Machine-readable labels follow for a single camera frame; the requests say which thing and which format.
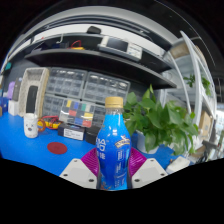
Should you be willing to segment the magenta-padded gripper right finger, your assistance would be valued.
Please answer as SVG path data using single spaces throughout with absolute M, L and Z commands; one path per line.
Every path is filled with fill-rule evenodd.
M 135 148 L 128 161 L 127 188 L 136 189 L 167 176 L 166 171 L 154 158 L 147 159 Z

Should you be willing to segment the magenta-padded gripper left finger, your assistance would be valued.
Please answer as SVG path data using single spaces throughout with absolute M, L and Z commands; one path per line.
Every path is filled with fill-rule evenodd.
M 60 177 L 84 188 L 97 189 L 99 181 L 97 150 L 93 148 L 81 159 L 72 159 Z

